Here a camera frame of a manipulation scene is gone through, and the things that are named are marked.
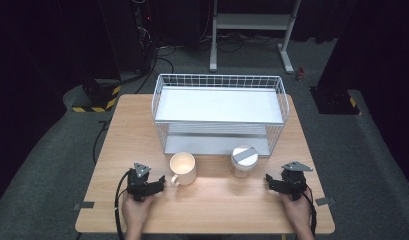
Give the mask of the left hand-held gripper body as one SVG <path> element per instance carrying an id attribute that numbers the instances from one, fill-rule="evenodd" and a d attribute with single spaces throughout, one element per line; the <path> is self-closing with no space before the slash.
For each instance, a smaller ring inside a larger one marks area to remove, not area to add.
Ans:
<path id="1" fill-rule="evenodd" d="M 148 182 L 151 168 L 135 162 L 134 167 L 128 171 L 127 192 L 135 201 L 142 202 L 145 197 L 151 196 L 151 189 L 159 186 L 158 182 Z"/>

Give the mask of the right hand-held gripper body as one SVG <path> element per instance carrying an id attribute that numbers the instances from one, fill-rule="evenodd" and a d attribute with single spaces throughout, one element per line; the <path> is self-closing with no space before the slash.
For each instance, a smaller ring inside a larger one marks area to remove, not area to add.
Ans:
<path id="1" fill-rule="evenodd" d="M 298 161 L 293 161 L 282 165 L 283 171 L 281 193 L 288 194 L 293 201 L 298 200 L 307 189 L 307 182 L 304 173 L 312 172 L 313 169 Z"/>

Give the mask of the cream ceramic mug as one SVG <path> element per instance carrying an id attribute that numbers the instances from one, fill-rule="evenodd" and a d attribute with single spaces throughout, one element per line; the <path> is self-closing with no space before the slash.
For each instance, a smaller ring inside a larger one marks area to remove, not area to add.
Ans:
<path id="1" fill-rule="evenodd" d="M 197 176 L 195 158 L 188 152 L 173 155 L 170 160 L 170 169 L 173 173 L 170 184 L 174 187 L 189 185 Z"/>

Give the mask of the white wire rack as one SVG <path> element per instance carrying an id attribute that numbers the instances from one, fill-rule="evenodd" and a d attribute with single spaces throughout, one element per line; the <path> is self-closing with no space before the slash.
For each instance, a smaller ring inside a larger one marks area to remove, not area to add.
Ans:
<path id="1" fill-rule="evenodd" d="M 229 155 L 248 145 L 269 156 L 289 103 L 279 76 L 161 74 L 152 116 L 166 154 Z"/>

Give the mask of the black stand with striped base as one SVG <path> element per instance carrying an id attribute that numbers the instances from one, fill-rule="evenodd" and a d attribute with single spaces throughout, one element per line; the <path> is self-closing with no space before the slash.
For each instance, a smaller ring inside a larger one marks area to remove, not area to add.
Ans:
<path id="1" fill-rule="evenodd" d="M 347 14 L 344 27 L 318 84 L 310 88 L 320 114 L 360 114 L 360 110 L 348 93 L 354 74 L 353 24 L 355 23 L 354 8 L 356 2 L 357 0 L 352 0 L 353 5 Z"/>
<path id="2" fill-rule="evenodd" d="M 83 96 L 73 108 L 103 112 L 112 108 L 120 78 L 101 0 L 70 0 L 72 66 Z"/>

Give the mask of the dark equipment tower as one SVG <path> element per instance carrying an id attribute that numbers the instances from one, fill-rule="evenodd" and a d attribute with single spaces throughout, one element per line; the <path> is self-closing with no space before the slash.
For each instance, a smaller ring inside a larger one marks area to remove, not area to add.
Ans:
<path id="1" fill-rule="evenodd" d="M 137 75 L 150 69 L 151 59 L 155 54 L 155 26 L 150 0 L 128 0 L 135 24 L 136 44 L 139 46 Z"/>

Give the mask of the grey metal stand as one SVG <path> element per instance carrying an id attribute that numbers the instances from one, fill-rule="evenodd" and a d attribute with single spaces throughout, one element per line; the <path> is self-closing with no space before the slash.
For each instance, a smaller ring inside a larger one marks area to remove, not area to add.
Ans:
<path id="1" fill-rule="evenodd" d="M 284 31 L 283 42 L 278 44 L 278 52 L 285 71 L 294 72 L 287 53 L 287 47 L 298 15 L 301 0 L 294 0 L 290 14 L 236 14 L 219 13 L 218 0 L 213 0 L 212 36 L 209 59 L 209 70 L 217 71 L 217 31 L 218 30 L 267 30 Z"/>

